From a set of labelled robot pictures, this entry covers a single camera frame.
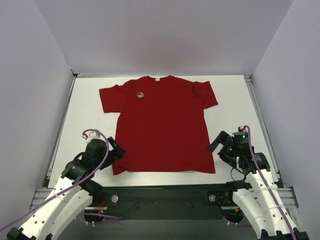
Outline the red cloth garment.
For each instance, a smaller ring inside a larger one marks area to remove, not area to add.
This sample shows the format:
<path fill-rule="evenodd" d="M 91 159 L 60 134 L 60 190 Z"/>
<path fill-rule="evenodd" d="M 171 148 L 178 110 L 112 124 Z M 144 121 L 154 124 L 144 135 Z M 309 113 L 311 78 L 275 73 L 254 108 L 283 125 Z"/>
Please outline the red cloth garment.
<path fill-rule="evenodd" d="M 144 93 L 138 98 L 137 93 Z M 118 113 L 115 140 L 123 172 L 215 173 L 204 111 L 218 104 L 209 81 L 144 76 L 99 90 L 104 113 Z"/>

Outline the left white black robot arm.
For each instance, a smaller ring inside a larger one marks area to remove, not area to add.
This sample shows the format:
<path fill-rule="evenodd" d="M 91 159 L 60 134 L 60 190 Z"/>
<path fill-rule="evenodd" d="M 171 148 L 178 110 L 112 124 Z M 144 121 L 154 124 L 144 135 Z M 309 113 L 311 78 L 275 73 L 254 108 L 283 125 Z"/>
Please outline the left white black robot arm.
<path fill-rule="evenodd" d="M 90 139 L 85 150 L 67 163 L 44 202 L 28 213 L 29 219 L 20 227 L 10 229 L 6 238 L 55 240 L 86 207 L 106 202 L 103 187 L 92 178 L 97 171 L 111 166 L 125 154 L 112 137 Z"/>

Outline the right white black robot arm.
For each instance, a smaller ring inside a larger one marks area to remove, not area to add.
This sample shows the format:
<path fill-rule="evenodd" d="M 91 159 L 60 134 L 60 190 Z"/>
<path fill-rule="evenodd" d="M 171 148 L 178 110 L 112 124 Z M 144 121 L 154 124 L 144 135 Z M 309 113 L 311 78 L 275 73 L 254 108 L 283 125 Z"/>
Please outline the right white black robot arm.
<path fill-rule="evenodd" d="M 237 206 L 259 240 L 309 239 L 286 210 L 266 156 L 255 152 L 250 128 L 245 125 L 231 135 L 221 131 L 208 150 L 214 152 L 218 145 L 222 145 L 219 158 L 240 171 L 243 179 L 227 182 L 222 193 L 211 193 L 208 198 L 215 199 L 219 208 Z"/>

